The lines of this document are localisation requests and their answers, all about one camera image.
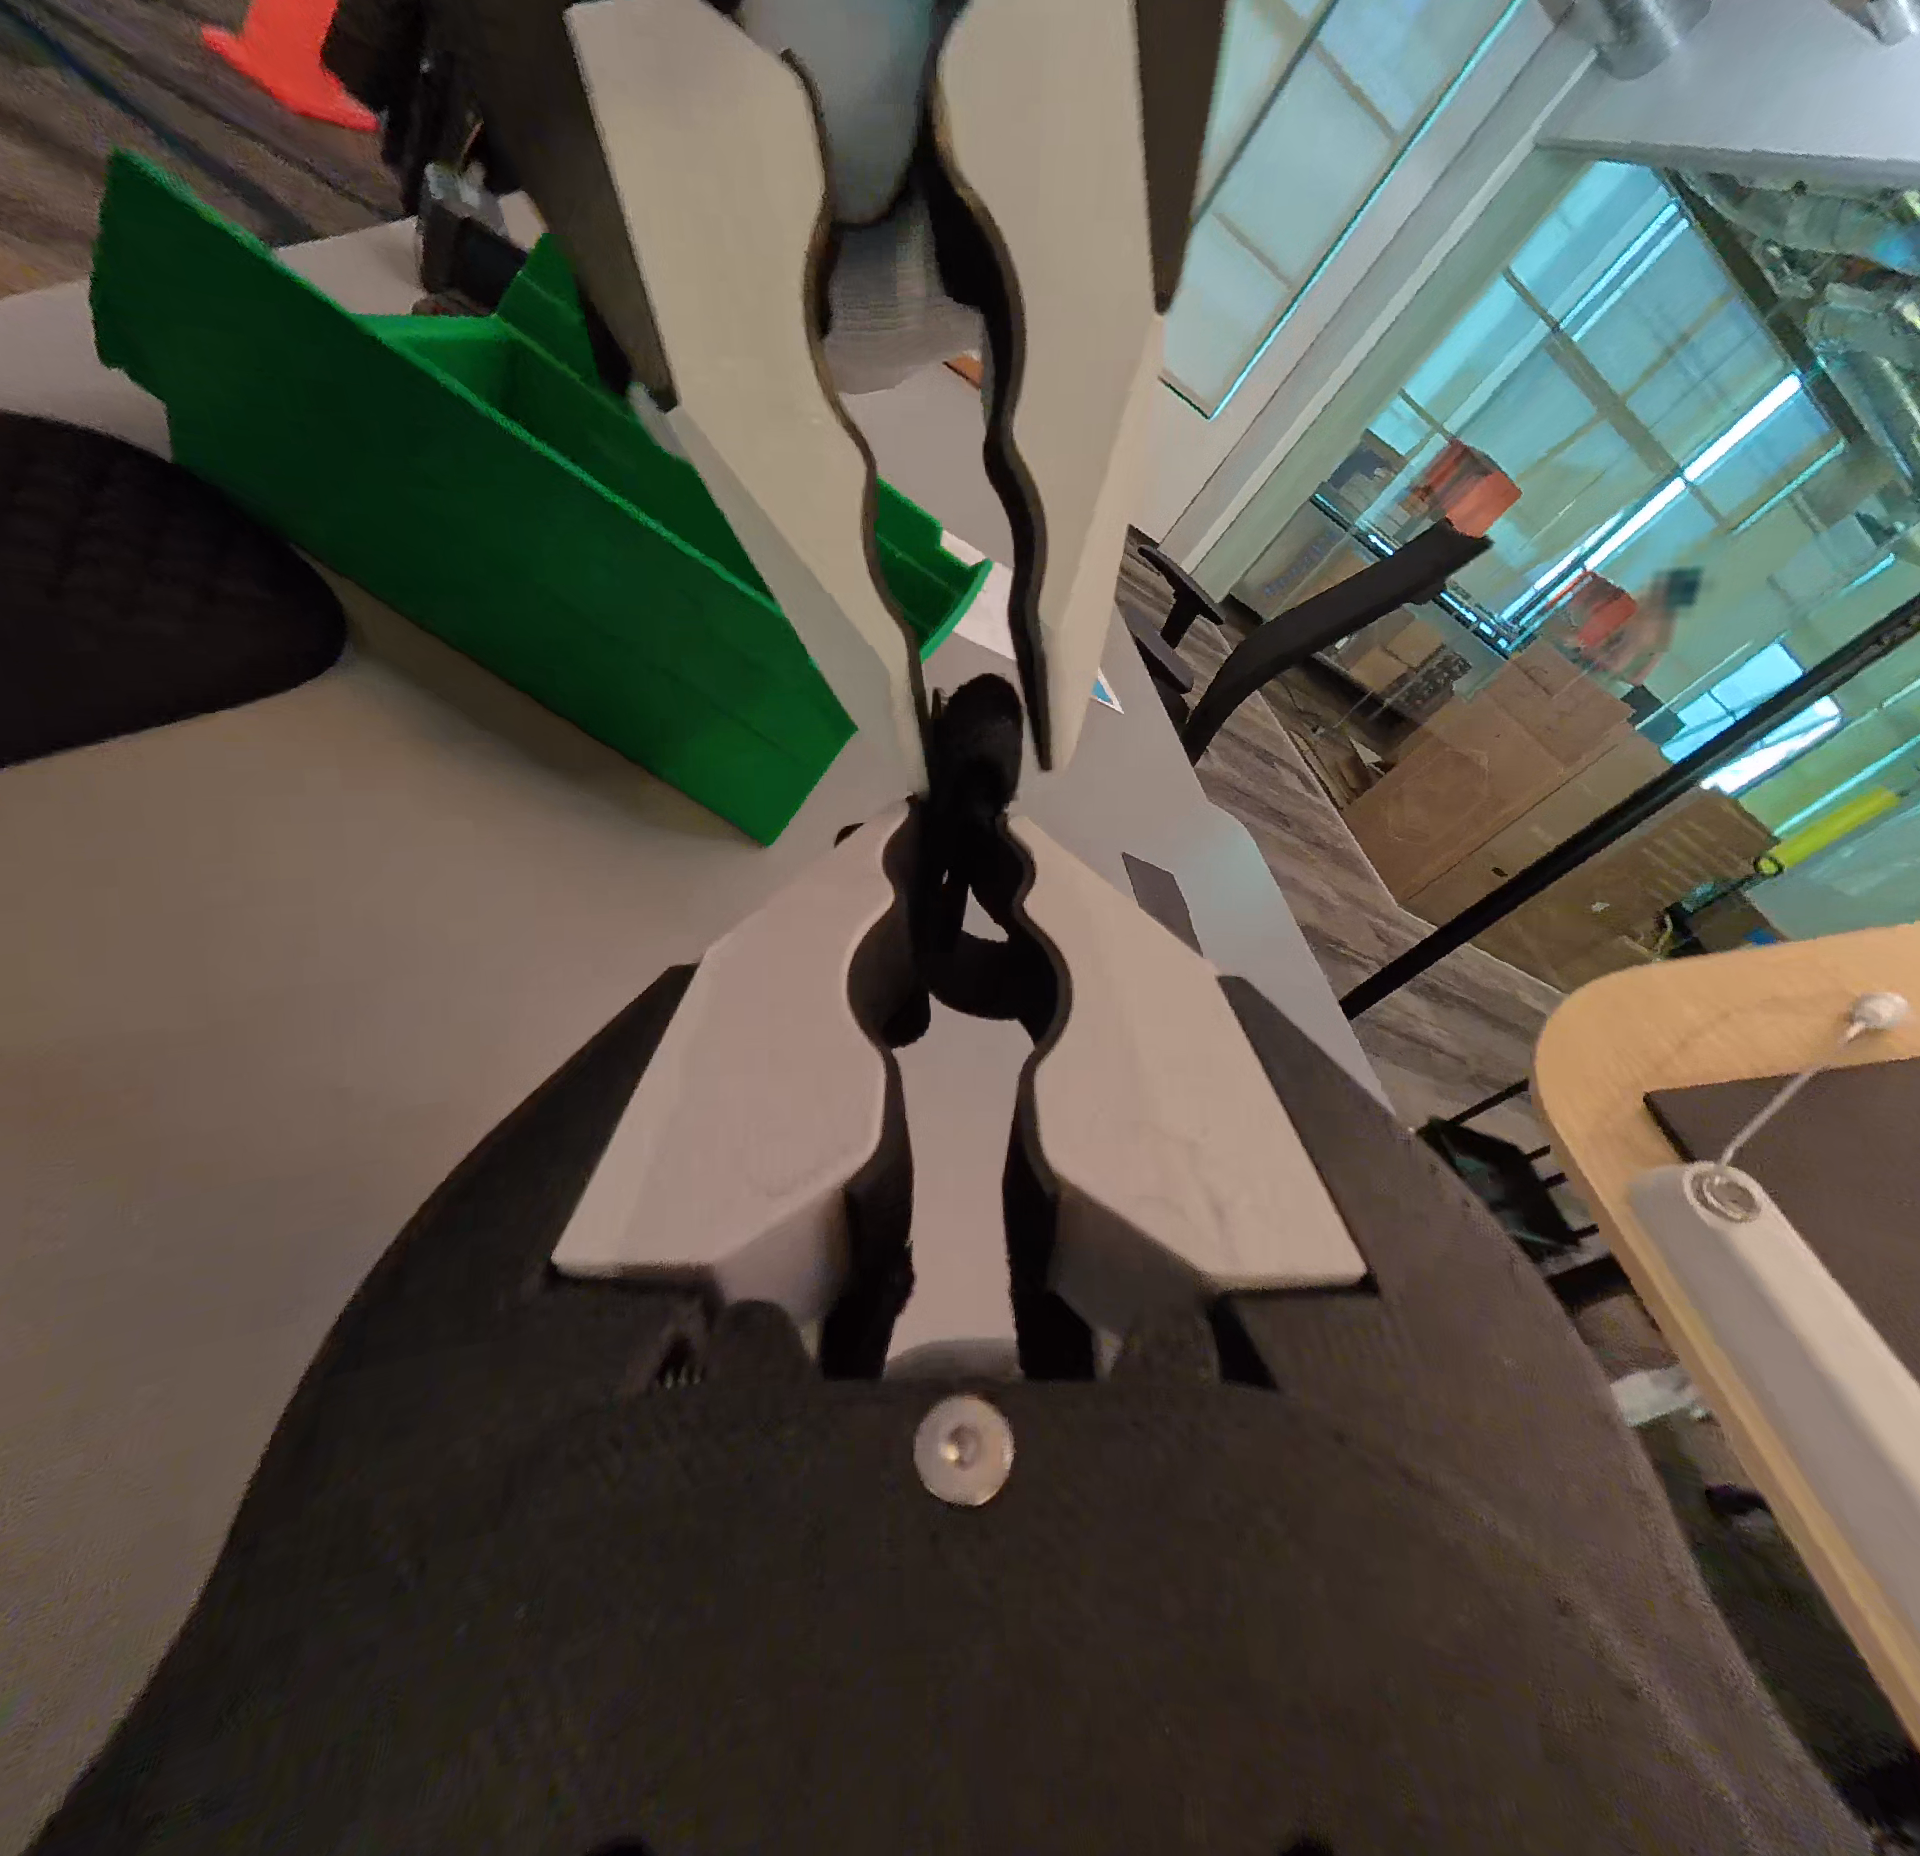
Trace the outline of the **black office chair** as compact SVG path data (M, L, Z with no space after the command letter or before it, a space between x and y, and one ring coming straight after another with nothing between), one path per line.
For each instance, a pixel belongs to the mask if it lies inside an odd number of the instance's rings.
M1298 670L1311 655L1341 645L1395 609L1440 601L1448 581L1480 560L1493 540L1464 534L1448 522L1431 524L1409 545L1372 561L1365 571L1344 578L1335 587L1290 606L1284 615L1264 622L1259 631L1236 645L1197 705L1187 703L1195 677L1179 652L1179 642L1195 622L1207 618L1225 625L1226 617L1155 539L1131 529L1127 547L1140 565L1154 569L1166 583L1172 603L1163 625L1149 622L1132 603L1118 606L1121 618L1135 637L1170 723L1181 733L1187 762L1199 764L1243 701L1259 694L1284 671Z

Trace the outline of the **orange traffic cone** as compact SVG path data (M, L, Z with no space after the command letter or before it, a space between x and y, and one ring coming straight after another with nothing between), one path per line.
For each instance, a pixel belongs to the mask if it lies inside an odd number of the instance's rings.
M378 118L323 67L339 0L251 0L239 31L204 25L203 46L283 111L372 135Z

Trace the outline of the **black textured pad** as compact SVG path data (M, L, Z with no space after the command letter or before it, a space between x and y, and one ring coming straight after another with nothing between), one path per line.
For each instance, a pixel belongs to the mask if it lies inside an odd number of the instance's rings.
M334 668L323 576L121 438L2 416L2 765L244 709Z

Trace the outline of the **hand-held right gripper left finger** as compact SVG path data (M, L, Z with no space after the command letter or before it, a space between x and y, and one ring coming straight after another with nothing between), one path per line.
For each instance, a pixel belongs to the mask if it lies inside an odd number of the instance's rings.
M914 1290L916 817L857 826L692 968L554 1273L776 1307L831 1378L883 1376Z

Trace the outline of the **small black device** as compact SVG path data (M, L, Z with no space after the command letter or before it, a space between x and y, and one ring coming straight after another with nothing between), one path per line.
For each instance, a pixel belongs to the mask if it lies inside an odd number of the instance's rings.
M417 213L417 315L486 316L504 304L528 263L501 199L467 172L425 166Z

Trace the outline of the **black and white book stand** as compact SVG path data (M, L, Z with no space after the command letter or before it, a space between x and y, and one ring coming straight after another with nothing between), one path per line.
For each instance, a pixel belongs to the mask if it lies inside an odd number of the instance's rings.
M1919 1725L1919 928L1605 977L1541 1032L1573 1187Z

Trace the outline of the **orange box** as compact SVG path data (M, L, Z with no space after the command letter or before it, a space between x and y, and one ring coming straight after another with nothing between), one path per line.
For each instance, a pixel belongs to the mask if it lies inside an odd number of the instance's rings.
M1500 463L1453 438L1412 484L1408 510L1424 524L1450 524L1461 534L1488 539L1519 499L1522 488Z
M1583 571L1544 625L1548 642L1573 662L1603 665L1603 652L1637 618L1638 598L1603 573Z

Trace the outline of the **cardboard boxes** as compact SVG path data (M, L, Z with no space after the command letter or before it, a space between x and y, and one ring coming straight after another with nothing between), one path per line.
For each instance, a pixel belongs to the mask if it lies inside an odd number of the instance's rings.
M1619 694L1534 645L1429 718L1346 823L1390 894L1442 927L1667 770ZM1733 795L1694 787L1478 947L1569 992L1655 961L1668 908L1746 878L1771 849L1774 831Z

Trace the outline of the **green plastic bin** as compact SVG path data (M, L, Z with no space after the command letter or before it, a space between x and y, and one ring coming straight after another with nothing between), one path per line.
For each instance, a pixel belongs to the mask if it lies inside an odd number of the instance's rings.
M557 237L494 315L354 312L117 152L89 312L182 467L750 838L852 741L696 473L603 387Z

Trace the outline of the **person's left hand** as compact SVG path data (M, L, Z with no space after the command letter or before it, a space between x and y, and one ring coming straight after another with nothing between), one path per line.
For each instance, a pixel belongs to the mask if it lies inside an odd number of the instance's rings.
M958 2L741 0L737 11L816 99L835 235L824 356L842 394L879 394L982 346L979 312L944 283L919 175L929 78Z

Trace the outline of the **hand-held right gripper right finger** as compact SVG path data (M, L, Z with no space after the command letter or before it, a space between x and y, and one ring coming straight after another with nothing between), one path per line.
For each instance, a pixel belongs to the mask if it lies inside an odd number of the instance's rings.
M1238 1007L1264 1007L1030 819L1008 944L1052 992L1007 1160L1018 1365L1092 1380L1096 1344L1226 1299L1357 1292L1370 1267Z

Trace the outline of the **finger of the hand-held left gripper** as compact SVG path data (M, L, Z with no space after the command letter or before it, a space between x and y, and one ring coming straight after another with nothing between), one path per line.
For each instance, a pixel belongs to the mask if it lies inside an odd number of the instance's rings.
M640 403L900 789L922 645L879 565L873 455L821 350L832 225L806 73L711 0L479 0L479 101Z
M960 0L932 58L943 255L986 332L1039 765L1083 738L1181 290L1228 0Z

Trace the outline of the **white and blue paper sheet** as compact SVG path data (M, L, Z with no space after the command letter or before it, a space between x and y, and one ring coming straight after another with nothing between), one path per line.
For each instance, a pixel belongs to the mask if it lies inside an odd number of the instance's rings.
M1015 637L1012 625L1014 573L1008 567L990 560L986 553L970 545L965 539L944 528L943 551L973 569L979 576L977 592L967 603L965 615L954 628L979 648L1015 662Z

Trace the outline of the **black metal rack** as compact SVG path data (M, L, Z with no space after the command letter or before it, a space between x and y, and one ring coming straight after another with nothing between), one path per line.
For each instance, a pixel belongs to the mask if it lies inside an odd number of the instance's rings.
M1456 1116L1429 1118L1416 1135L1473 1191L1508 1239L1541 1265L1579 1248L1597 1235L1597 1226L1573 1221L1556 1202L1565 1177L1535 1169L1550 1149L1525 1150L1475 1128L1483 1116L1528 1094L1532 1082L1514 1079Z

